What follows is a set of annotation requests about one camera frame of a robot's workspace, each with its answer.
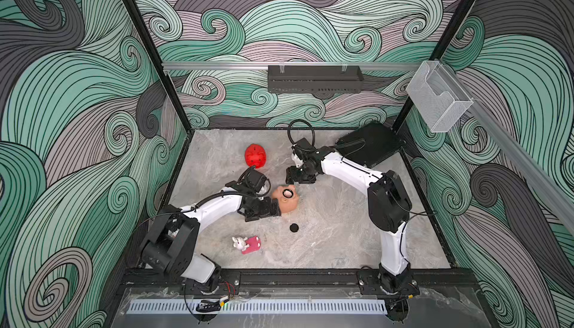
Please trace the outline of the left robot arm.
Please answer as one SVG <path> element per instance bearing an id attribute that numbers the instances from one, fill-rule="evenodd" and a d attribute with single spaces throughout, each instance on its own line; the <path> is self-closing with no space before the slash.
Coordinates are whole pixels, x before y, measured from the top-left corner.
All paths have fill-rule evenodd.
<path id="1" fill-rule="evenodd" d="M 246 222 L 280 215 L 278 200 L 269 195 L 271 181 L 249 167 L 238 180 L 190 206 L 167 205 L 153 218 L 139 251 L 141 260 L 167 278 L 184 278 L 203 292 L 218 289 L 221 266 L 195 252 L 197 238 L 217 220 L 240 214 Z"/>

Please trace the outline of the peach piggy bank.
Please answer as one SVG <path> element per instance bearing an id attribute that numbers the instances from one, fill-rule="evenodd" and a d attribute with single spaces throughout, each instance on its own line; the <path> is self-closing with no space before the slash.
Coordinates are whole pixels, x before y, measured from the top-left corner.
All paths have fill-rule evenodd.
<path id="1" fill-rule="evenodd" d="M 278 186 L 271 197 L 277 200 L 281 214 L 296 210 L 300 199 L 293 185 Z"/>

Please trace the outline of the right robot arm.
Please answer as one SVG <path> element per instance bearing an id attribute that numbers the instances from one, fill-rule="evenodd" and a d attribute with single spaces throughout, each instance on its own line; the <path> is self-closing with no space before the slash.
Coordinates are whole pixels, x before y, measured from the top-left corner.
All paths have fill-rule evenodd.
<path id="1" fill-rule="evenodd" d="M 379 276 L 382 290 L 392 295 L 410 289 L 406 250 L 412 203 L 395 171 L 380 172 L 352 162 L 334 147 L 316 148 L 305 138 L 291 142 L 294 165 L 286 171 L 288 184 L 313 184 L 320 175 L 335 177 L 365 195 L 371 222 L 381 239 Z"/>

